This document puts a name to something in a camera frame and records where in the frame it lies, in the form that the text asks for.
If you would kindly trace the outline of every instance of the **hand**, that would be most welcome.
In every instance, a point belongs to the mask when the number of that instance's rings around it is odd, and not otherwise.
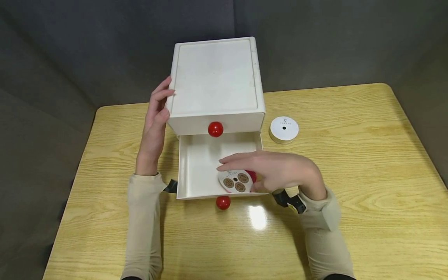
[[[157,175],[157,164],[164,147],[165,127],[169,119],[169,111],[164,107],[167,97],[174,94],[174,90],[168,90],[170,83],[171,77],[168,76],[152,92],[149,99],[142,141],[135,164],[136,175]]]
[[[310,199],[327,198],[319,168],[301,155],[255,151],[230,155],[220,159],[220,163],[223,165],[217,168],[218,171],[243,169],[263,176],[261,181],[253,184],[252,191],[273,192],[298,185]]]

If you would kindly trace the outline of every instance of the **open drawer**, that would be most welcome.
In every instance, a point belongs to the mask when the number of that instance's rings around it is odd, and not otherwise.
[[[254,196],[260,193],[229,194],[218,181],[219,159],[234,153],[263,148],[260,132],[226,133],[218,138],[208,134],[179,136],[179,178],[177,199],[218,196]]]

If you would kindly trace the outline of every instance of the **wrist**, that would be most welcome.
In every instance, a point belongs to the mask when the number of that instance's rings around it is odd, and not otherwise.
[[[139,153],[137,154],[137,160],[135,162],[135,175],[155,176],[158,173],[157,164],[157,158],[147,155],[141,155]]]
[[[304,178],[299,185],[299,189],[309,199],[324,200],[327,198],[327,190],[323,182],[322,174],[319,168],[311,161],[312,164],[304,171]]]

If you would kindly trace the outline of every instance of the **white ribbon spool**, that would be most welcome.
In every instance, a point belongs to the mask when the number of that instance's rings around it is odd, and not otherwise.
[[[299,125],[287,116],[275,118],[269,127],[269,136],[279,144],[291,143],[297,134],[299,134]]]
[[[246,170],[229,170],[218,173],[221,186],[231,194],[250,193],[254,184]]]

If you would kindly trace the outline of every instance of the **left hand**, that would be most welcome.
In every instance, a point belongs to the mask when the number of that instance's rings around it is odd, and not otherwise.
[[[135,164],[136,175],[157,175],[157,164],[164,147],[165,127],[169,119],[165,103],[167,97],[174,94],[174,90],[168,90],[170,83],[171,77],[168,76],[151,94]]]

